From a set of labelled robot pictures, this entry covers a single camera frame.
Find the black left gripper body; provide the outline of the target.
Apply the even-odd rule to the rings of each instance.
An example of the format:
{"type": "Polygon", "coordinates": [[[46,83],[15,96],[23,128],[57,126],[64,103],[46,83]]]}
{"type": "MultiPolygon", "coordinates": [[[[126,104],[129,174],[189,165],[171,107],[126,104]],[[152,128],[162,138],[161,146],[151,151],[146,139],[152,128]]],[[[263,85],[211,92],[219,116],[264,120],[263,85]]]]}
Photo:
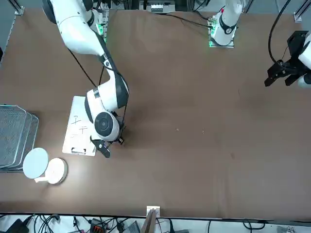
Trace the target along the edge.
{"type": "Polygon", "coordinates": [[[294,31],[287,39],[291,59],[296,59],[302,51],[307,34],[308,31],[294,31]]]}

